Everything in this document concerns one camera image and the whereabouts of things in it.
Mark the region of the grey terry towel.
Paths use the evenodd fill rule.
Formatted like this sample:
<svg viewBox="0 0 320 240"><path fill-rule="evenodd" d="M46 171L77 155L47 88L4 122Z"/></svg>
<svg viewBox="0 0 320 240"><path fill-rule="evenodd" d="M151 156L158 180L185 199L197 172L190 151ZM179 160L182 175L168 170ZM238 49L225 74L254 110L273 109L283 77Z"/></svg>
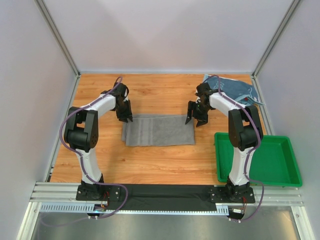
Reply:
<svg viewBox="0 0 320 240"><path fill-rule="evenodd" d="M136 114L123 123L121 140L127 147L195 145L194 122L185 115Z"/></svg>

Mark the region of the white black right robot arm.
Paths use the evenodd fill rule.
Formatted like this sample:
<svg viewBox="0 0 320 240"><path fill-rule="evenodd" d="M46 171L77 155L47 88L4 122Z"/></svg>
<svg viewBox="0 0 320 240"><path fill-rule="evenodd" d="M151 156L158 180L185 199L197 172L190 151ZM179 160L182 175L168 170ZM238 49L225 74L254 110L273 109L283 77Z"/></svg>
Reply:
<svg viewBox="0 0 320 240"><path fill-rule="evenodd" d="M228 118L228 137L233 146L231 171L225 186L209 189L213 203L254 203L249 172L253 155L261 145L263 130L256 106L245 106L207 82L196 88L196 101L189 101L186 123L196 120L197 127L208 123L208 112L219 110Z"/></svg>

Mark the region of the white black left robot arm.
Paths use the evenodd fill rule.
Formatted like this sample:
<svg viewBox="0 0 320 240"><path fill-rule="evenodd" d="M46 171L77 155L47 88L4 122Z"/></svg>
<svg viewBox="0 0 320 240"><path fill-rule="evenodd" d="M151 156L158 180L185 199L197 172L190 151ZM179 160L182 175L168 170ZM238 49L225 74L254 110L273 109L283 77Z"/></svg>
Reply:
<svg viewBox="0 0 320 240"><path fill-rule="evenodd" d="M111 186L103 185L104 178L98 167L95 149L99 140L99 118L113 111L119 121L132 122L128 95L129 88L116 82L112 89L101 92L92 102L81 107L73 106L68 110L68 116L62 124L64 134L60 136L60 140L77 155L81 167L82 178L77 189L77 200L106 200Z"/></svg>

